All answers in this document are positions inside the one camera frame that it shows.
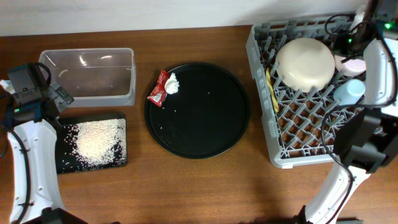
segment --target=round black tray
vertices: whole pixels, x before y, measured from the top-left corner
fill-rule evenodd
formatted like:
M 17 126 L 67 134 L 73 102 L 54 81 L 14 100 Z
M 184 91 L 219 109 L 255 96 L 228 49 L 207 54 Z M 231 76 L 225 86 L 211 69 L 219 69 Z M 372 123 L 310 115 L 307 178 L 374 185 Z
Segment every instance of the round black tray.
M 154 139 L 190 159 L 217 156 L 237 143 L 250 117 L 248 95 L 239 80 L 209 63 L 182 65 L 171 73 L 180 82 L 178 93 L 167 95 L 162 107 L 146 100 L 145 121 Z

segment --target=light blue cup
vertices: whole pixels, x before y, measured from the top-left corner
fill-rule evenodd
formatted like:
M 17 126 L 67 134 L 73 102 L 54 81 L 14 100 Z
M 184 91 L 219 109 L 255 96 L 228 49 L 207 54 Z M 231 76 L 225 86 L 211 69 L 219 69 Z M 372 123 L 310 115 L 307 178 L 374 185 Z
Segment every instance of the light blue cup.
M 358 102 L 364 93 L 365 84 L 360 80 L 352 79 L 337 88 L 333 97 L 339 101 L 339 106 L 351 105 Z

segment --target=plastic box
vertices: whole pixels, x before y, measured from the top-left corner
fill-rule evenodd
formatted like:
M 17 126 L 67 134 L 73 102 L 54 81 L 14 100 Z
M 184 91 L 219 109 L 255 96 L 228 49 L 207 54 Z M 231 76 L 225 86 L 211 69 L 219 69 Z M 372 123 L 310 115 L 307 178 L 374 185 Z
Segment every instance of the plastic box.
M 74 97 L 70 107 L 134 104 L 136 65 L 129 48 L 45 50 L 39 62 Z
M 337 102 L 333 92 L 341 84 L 353 77 L 344 77 L 336 72 L 331 82 L 323 90 L 302 93 L 285 86 L 278 76 L 275 56 L 278 50 L 290 40 L 309 37 L 331 46 L 333 39 L 325 32 L 325 21 L 329 17 L 291 21 L 266 22 L 252 26 L 246 52 L 252 78 L 256 81 L 262 108 L 262 125 L 266 136 L 269 157 L 273 165 L 280 168 L 331 162 L 320 140 L 320 125 L 323 115 L 332 110 Z M 348 29 L 351 22 L 347 18 L 336 18 L 328 29 L 336 32 Z M 266 68 L 269 68 L 272 87 L 279 105 L 279 112 L 273 109 L 271 89 L 266 81 Z M 358 111 L 341 110 L 332 113 L 326 121 L 330 127 L 325 132 L 325 140 L 331 150 L 339 128 Z

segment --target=wooden table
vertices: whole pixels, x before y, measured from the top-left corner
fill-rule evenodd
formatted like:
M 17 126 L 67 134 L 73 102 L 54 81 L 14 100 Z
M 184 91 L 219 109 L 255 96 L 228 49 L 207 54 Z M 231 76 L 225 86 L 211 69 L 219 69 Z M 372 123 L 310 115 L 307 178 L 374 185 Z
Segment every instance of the wooden table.
M 75 108 L 62 114 L 121 111 L 127 117 L 126 167 L 58 176 L 70 213 L 89 223 L 247 223 L 292 217 L 311 201 L 331 163 L 293 169 L 278 169 L 270 163 L 259 95 L 246 56 L 249 30 L 242 26 L 0 37 L 0 78 L 7 78 L 8 68 L 38 61 L 43 50 L 134 50 L 134 106 Z M 210 62 L 229 70 L 243 83 L 251 102 L 251 118 L 242 139 L 211 159 L 190 160 L 167 152 L 149 134 L 144 121 L 145 96 L 159 71 L 187 62 Z M 360 186 L 340 217 L 396 223 L 397 174 L 397 160 L 380 169 Z M 7 223 L 14 197 L 11 152 L 0 159 L 0 183 L 0 223 Z

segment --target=rectangular black tray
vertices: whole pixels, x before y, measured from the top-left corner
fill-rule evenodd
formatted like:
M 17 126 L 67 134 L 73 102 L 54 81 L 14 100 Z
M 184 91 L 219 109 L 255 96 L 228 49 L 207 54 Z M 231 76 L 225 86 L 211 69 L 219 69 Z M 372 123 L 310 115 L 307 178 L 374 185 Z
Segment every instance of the rectangular black tray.
M 126 160 L 122 163 L 116 162 L 116 158 L 121 157 L 121 151 L 116 151 L 114 153 L 113 162 L 108 164 L 104 164 L 96 167 L 88 167 L 86 164 L 77 160 L 75 156 L 72 154 L 73 145 L 64 141 L 68 134 L 76 135 L 77 131 L 69 132 L 68 128 L 64 128 L 66 126 L 90 122 L 90 121 L 104 121 L 109 119 L 126 119 L 126 116 L 122 112 L 110 113 L 110 114 L 97 114 L 97 115 L 89 115 L 89 116 L 78 116 L 72 118 L 62 118 L 59 119 L 59 123 L 62 128 L 57 132 L 57 142 L 55 143 L 55 166 L 57 167 L 57 174 L 66 174 L 69 172 L 79 172 L 79 171 L 88 171 L 88 170 L 97 170 L 97 169 L 106 169 L 112 167 L 122 167 L 127 164 Z M 126 151 L 127 151 L 127 131 L 126 131 Z

